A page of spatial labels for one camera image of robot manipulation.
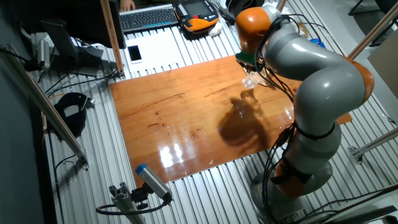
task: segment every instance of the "wooden post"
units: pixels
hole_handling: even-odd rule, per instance
[[[116,37],[116,31],[114,30],[111,8],[109,6],[108,0],[101,0],[101,6],[102,6],[102,11],[104,13],[106,27],[108,28],[108,34],[111,40],[113,54],[116,59],[116,66],[118,67],[118,72],[121,78],[124,78],[124,69],[123,69],[122,58],[120,56],[118,38]]]

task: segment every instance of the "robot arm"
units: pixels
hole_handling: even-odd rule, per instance
[[[246,55],[256,53],[278,17],[280,12],[270,6],[249,8],[238,15],[236,27]],[[274,181],[268,181],[269,201],[276,203],[309,194],[328,181],[332,175],[328,161],[341,141],[336,120],[370,97],[374,81],[364,66],[309,42],[287,22],[260,50],[277,74],[303,81],[294,99],[297,131],[271,178]],[[254,201],[262,198],[258,193],[252,196]]]

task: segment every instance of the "black keyboard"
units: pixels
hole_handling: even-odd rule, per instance
[[[156,9],[144,12],[134,12],[121,15],[123,32],[135,32],[178,24],[174,9]]]

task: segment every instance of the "glass object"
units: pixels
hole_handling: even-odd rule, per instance
[[[242,83],[248,89],[253,89],[257,84],[262,83],[264,79],[257,72],[250,72],[243,78]]]

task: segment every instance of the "person's hand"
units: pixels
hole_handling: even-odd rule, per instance
[[[132,0],[120,0],[120,11],[127,12],[130,10],[135,10],[136,5]]]

